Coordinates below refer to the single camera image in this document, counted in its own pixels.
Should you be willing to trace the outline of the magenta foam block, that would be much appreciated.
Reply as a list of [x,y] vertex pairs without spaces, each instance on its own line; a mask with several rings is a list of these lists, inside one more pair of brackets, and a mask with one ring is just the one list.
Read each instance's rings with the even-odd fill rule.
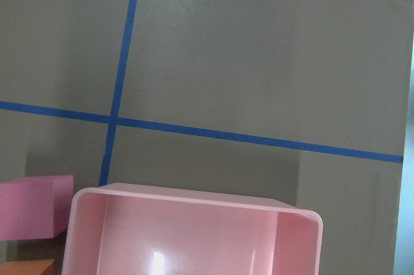
[[69,224],[73,175],[22,177],[1,183],[1,241],[52,239]]

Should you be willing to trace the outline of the orange foam block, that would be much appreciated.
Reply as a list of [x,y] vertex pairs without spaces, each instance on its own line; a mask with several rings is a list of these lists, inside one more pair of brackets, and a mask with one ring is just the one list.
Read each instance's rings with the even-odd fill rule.
[[1,274],[57,274],[56,261],[54,259],[41,259],[30,261],[9,261],[1,265]]

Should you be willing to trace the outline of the pink plastic bin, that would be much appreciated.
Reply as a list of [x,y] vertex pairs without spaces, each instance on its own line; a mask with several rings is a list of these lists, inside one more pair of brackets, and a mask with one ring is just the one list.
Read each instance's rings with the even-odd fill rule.
[[64,274],[317,274],[323,222],[274,199],[112,183],[72,201]]

